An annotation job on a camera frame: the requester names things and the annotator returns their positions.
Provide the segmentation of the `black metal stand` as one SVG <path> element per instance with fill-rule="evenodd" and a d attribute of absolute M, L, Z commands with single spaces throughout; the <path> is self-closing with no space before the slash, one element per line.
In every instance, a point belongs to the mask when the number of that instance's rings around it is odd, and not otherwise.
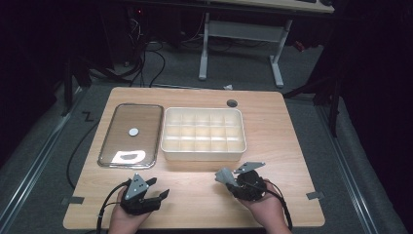
<path fill-rule="evenodd" d="M 73 106 L 73 80 L 77 81 L 79 87 L 88 88 L 92 84 L 92 79 L 84 58 L 69 58 L 63 68 L 64 110 L 62 115 L 66 116 Z"/>
<path fill-rule="evenodd" d="M 336 122 L 339 114 L 338 106 L 341 84 L 341 79 L 338 77 L 324 77 L 317 81 L 309 82 L 295 90 L 283 94 L 282 96 L 284 98 L 293 98 L 299 94 L 311 93 L 315 95 L 313 97 L 314 105 L 324 105 L 328 103 L 328 130 L 334 137 L 337 137 Z"/>

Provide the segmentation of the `person's left hand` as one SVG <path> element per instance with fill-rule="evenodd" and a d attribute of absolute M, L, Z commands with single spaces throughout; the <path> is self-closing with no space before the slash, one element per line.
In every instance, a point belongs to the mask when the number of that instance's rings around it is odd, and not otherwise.
<path fill-rule="evenodd" d="M 140 215 L 127 214 L 120 206 L 124 191 L 125 188 L 122 188 L 118 193 L 118 204 L 112 210 L 108 234 L 136 234 L 139 227 L 150 215 L 150 213 Z"/>

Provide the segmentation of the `aluminium floor rail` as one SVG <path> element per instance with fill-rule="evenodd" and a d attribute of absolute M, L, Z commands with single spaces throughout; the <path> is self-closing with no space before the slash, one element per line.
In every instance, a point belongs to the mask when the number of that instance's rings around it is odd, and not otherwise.
<path fill-rule="evenodd" d="M 322 125 L 329 141 L 333 147 L 334 156 L 338 163 L 341 177 L 344 181 L 346 189 L 349 193 L 353 207 L 357 213 L 359 222 L 365 234 L 379 234 L 377 226 L 372 218 L 370 210 L 367 207 L 364 196 L 362 195 L 359 186 L 355 180 L 352 170 L 346 160 L 345 154 L 341 148 L 340 142 L 336 136 L 329 129 L 328 114 L 324 107 L 316 106 L 315 110 L 322 121 Z"/>
<path fill-rule="evenodd" d="M 62 115 L 59 100 L 23 138 L 0 169 L 0 234 L 64 232 L 63 219 L 94 133 L 87 89 Z"/>

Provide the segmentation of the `white-legged desk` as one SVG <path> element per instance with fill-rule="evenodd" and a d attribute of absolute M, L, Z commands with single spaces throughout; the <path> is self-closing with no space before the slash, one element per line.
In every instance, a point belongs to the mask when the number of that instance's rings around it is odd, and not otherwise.
<path fill-rule="evenodd" d="M 264 7 L 276 10 L 287 10 L 292 13 L 321 13 L 332 14 L 334 8 L 317 3 L 306 3 L 295 0 L 206 0 L 210 6 L 212 2 L 239 4 L 242 6 Z M 279 59 L 287 39 L 292 19 L 287 19 L 283 26 L 260 25 L 246 22 L 225 21 L 221 19 L 210 19 L 209 13 L 205 13 L 203 50 L 200 60 L 199 79 L 207 78 L 208 61 L 208 39 L 210 37 L 221 37 L 231 39 L 244 39 L 251 41 L 272 42 L 278 46 L 276 52 L 269 56 L 274 80 L 278 88 L 283 87 L 282 75 L 279 67 Z"/>

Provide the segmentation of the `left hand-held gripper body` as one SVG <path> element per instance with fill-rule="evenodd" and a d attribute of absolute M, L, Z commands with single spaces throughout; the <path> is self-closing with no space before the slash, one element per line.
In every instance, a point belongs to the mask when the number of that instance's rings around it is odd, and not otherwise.
<path fill-rule="evenodd" d="M 153 198 L 145 199 L 149 187 L 140 174 L 133 175 L 121 201 L 121 207 L 127 214 L 144 215 L 157 211 L 161 207 L 161 202 L 154 201 Z"/>

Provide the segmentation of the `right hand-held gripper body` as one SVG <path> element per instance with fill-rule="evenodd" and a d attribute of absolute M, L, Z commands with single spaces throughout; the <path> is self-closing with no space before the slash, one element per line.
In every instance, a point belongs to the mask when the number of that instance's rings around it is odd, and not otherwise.
<path fill-rule="evenodd" d="M 263 162 L 245 162 L 235 170 L 235 174 L 237 174 L 236 182 L 241 188 L 239 192 L 232 192 L 235 198 L 245 201 L 257 201 L 263 197 L 266 184 L 256 171 L 256 169 L 263 166 Z"/>

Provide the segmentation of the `person's right hand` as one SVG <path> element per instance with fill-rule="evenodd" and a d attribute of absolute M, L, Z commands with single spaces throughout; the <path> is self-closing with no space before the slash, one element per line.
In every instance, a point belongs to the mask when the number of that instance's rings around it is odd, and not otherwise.
<path fill-rule="evenodd" d="M 261 224 L 267 234 L 292 234 L 285 222 L 282 202 L 276 197 L 277 191 L 273 184 L 266 179 L 267 192 L 258 201 L 245 201 L 239 199 L 253 215 L 254 219 Z"/>

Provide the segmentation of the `white compartment storage box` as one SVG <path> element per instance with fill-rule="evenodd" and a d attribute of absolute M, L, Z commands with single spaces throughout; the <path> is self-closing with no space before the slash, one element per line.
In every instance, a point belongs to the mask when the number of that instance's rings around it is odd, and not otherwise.
<path fill-rule="evenodd" d="M 161 149 L 170 161 L 239 161 L 246 152 L 243 115 L 236 108 L 170 107 Z"/>

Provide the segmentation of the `clear lid with white knob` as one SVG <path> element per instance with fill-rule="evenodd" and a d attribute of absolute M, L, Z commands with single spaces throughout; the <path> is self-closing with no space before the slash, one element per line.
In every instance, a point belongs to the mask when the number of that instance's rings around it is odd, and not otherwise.
<path fill-rule="evenodd" d="M 107 168 L 150 169 L 157 160 L 164 109 L 157 104 L 119 104 L 97 163 Z"/>

